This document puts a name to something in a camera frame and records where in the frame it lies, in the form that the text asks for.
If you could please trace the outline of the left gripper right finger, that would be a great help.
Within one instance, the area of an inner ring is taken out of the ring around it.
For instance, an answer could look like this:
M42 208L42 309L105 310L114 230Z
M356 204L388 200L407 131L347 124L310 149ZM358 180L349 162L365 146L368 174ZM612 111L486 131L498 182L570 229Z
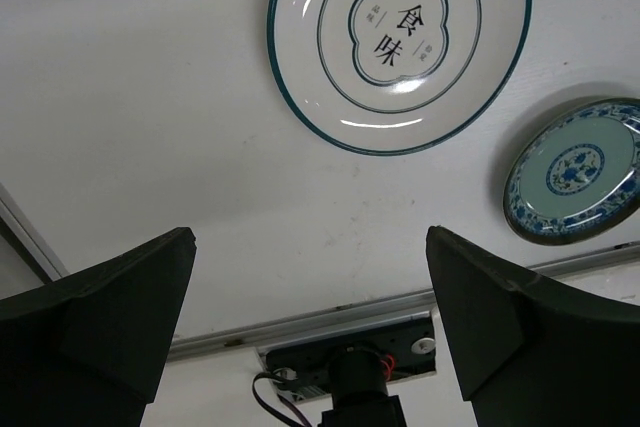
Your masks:
M480 426L636 426L639 308L506 261L440 226L426 258Z

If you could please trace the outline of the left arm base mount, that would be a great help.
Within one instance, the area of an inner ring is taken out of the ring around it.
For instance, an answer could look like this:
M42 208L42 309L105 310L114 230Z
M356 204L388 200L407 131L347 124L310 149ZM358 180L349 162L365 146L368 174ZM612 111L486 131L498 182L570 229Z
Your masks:
M311 422L295 396L310 389L331 397L322 426L405 426L400 398L388 384L436 371L436 336L428 314L395 324L275 349L252 380L256 403L286 426Z

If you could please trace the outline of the blue floral small plate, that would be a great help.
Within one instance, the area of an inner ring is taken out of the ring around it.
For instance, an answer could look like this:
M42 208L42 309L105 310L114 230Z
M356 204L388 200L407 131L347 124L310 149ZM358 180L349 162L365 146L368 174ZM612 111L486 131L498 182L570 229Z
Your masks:
M594 238L639 209L639 101L587 103L546 126L506 179L510 228L536 244Z

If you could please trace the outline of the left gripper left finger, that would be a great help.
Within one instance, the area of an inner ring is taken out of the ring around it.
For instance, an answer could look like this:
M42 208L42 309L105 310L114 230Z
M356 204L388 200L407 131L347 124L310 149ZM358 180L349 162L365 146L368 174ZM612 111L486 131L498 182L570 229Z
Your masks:
M1 302L4 426L138 426L196 257L188 227Z

